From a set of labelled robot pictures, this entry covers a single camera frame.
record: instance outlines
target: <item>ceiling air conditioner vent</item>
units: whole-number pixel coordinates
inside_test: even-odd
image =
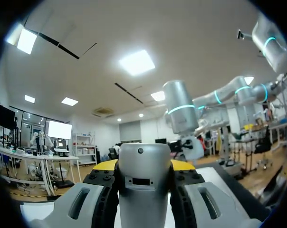
[[[97,108],[93,110],[92,114],[100,115],[100,116],[108,116],[113,114],[114,111],[110,108]]]

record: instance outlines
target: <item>white shelf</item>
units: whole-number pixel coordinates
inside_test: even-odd
[[[96,162],[95,161],[79,162],[79,165],[90,165],[90,164],[96,164]]]
[[[81,157],[81,156],[93,156],[94,154],[93,153],[88,153],[88,154],[77,154],[78,157]]]
[[[77,137],[81,137],[81,138],[91,138],[91,136],[88,136],[88,135],[73,135],[74,137],[77,136]]]
[[[94,145],[77,145],[77,147],[94,147]]]

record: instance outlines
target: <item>desk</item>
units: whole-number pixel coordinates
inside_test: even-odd
[[[46,189],[49,196],[51,195],[51,193],[53,195],[55,195],[55,191],[53,189],[53,185],[52,185],[52,182],[50,179],[50,174],[49,174],[49,170],[48,170],[48,161],[56,161],[56,162],[67,161],[67,162],[70,162],[69,164],[70,164],[70,169],[72,172],[72,179],[73,179],[73,182],[75,182],[71,161],[76,160],[79,180],[81,182],[79,163],[78,163],[79,158],[78,157],[74,157],[74,156],[69,156],[69,157],[52,156],[52,157],[50,157],[48,155],[34,156],[32,154],[19,154],[19,153],[13,153],[9,149],[4,148],[2,146],[0,146],[0,154],[1,154],[1,157],[2,157],[2,154],[11,157],[13,171],[15,172],[14,173],[15,177],[17,176],[17,169],[16,169],[16,167],[14,167],[14,164],[15,164],[14,158],[23,159],[23,160],[34,160],[36,162],[39,162],[41,164],[41,172],[42,172],[43,181],[19,180],[19,179],[7,177],[4,175],[2,175],[2,178],[6,179],[8,181],[15,181],[15,182],[24,183],[24,184],[43,184],[45,186],[45,189]]]
[[[270,131],[270,142],[271,144],[273,144],[273,138],[272,138],[272,130],[276,129],[277,131],[277,146],[275,148],[271,148],[271,151],[275,151],[276,149],[278,149],[281,145],[287,144],[287,141],[281,141],[280,142],[280,132],[279,129],[280,128],[284,128],[287,127],[287,123],[275,123],[275,124],[270,124],[269,125],[269,131]]]
[[[8,156],[8,157],[11,157],[12,167],[13,167],[13,171],[15,172],[14,173],[15,177],[17,176],[17,169],[16,169],[16,167],[14,167],[14,164],[15,164],[14,159],[15,158],[23,159],[23,160],[34,160],[36,162],[39,162],[41,164],[41,172],[42,172],[43,181],[19,180],[19,179],[7,177],[4,175],[2,175],[2,178],[6,179],[7,181],[14,181],[14,182],[24,183],[24,184],[43,184],[45,186],[45,190],[47,191],[48,195],[49,196],[51,195],[50,190],[49,190],[49,184],[48,184],[47,176],[46,176],[45,162],[44,162],[43,156],[33,156],[30,154],[27,155],[27,154],[13,153],[9,149],[0,146],[0,155],[1,155],[2,161],[3,161],[3,157],[2,157],[3,154]]]
[[[70,165],[70,170],[71,170],[71,173],[72,173],[72,179],[73,179],[73,182],[75,183],[75,179],[74,179],[74,174],[73,174],[73,168],[72,168],[72,162],[71,161],[75,161],[77,162],[77,170],[78,170],[78,175],[79,175],[79,180],[81,182],[81,176],[80,176],[80,170],[79,170],[79,158],[78,157],[75,157],[75,156],[69,156],[69,157],[60,157],[60,156],[57,156],[57,155],[54,155],[54,156],[48,156],[48,155],[42,155],[42,157],[45,159],[45,165],[46,165],[46,169],[47,169],[47,178],[49,180],[49,182],[51,183],[51,179],[50,179],[50,174],[49,174],[49,170],[48,170],[48,161],[53,161],[53,162],[69,162],[69,165]],[[53,185],[50,184],[50,189],[52,191],[52,193],[55,195],[55,192],[54,192],[54,189],[53,189]]]

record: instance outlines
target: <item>bright monitor screen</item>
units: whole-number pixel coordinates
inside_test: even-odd
[[[58,139],[71,139],[72,125],[49,121],[48,136]]]

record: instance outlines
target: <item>black monitor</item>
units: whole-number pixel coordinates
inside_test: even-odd
[[[155,143],[167,144],[167,139],[155,139]]]
[[[0,105],[0,126],[8,129],[15,128],[15,112]]]

